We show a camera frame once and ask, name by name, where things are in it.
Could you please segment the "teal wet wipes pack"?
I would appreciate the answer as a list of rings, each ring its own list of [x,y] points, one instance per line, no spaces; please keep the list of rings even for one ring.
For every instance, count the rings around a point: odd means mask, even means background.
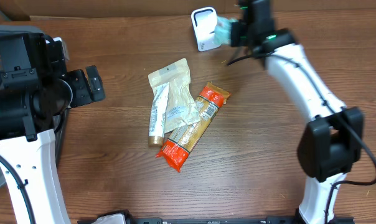
[[[232,24],[237,22],[236,18],[217,17],[217,25],[214,30],[214,43],[229,45],[231,43]]]

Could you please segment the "white cream tube gold cap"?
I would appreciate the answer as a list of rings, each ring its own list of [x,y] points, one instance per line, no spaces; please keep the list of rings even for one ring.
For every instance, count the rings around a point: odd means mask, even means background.
[[[166,122],[166,110],[169,99],[169,83],[157,86],[151,107],[149,122],[149,147],[161,147],[164,140],[164,126]]]

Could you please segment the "beige paper pouch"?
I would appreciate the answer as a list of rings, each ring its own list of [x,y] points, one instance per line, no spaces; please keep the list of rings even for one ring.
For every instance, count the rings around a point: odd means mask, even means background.
[[[200,121],[199,112],[189,90],[190,68],[186,58],[150,73],[148,80],[153,92],[157,86],[169,84],[165,133]]]

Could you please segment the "orange spaghetti pack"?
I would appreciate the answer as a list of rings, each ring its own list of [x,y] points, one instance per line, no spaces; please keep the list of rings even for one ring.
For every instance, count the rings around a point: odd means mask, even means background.
[[[195,108],[199,112],[200,121],[173,130],[156,157],[163,157],[170,167],[179,172],[230,96],[230,92],[208,82],[195,99]]]

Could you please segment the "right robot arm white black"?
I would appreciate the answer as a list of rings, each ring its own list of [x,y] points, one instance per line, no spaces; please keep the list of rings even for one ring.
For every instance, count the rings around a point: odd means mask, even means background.
[[[247,58],[262,60],[265,70],[283,87],[306,122],[297,148],[307,175],[296,223],[334,223],[339,182],[360,159],[364,117],[347,108],[321,80],[304,47],[287,29],[277,29],[269,1],[244,0],[242,18],[233,22],[231,46],[246,47]]]

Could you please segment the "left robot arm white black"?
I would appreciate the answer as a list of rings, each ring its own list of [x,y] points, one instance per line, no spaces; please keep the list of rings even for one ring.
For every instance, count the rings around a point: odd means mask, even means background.
[[[95,66],[68,71],[43,33],[0,36],[0,168],[18,223],[68,223],[57,173],[55,116],[105,98]]]

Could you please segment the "white barcode scanner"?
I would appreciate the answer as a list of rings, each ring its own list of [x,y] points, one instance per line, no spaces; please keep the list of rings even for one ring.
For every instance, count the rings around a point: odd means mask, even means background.
[[[203,7],[194,10],[191,15],[192,26],[199,52],[216,49],[221,46],[215,40],[217,12],[213,7]]]

